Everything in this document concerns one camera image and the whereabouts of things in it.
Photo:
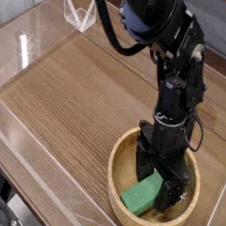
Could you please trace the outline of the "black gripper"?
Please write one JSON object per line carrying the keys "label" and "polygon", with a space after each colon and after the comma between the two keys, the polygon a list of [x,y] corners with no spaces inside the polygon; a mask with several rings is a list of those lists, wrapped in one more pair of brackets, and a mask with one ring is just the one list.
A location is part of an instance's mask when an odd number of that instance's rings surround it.
{"label": "black gripper", "polygon": [[154,207],[161,213],[178,201],[189,183],[185,152],[194,130],[194,121],[181,126],[162,125],[158,121],[139,123],[137,135],[136,176],[138,181],[151,176],[155,170],[163,178]]}

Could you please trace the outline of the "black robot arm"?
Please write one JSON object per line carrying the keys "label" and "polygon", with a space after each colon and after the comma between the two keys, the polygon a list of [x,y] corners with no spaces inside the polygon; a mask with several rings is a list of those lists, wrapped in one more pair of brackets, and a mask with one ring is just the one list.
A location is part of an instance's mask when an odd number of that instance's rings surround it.
{"label": "black robot arm", "polygon": [[140,122],[136,173],[143,180],[159,172],[154,207],[163,212],[180,201],[190,182],[184,153],[204,100],[204,34],[184,0],[123,0],[122,7],[128,33],[150,47],[157,64],[159,97],[154,122]]}

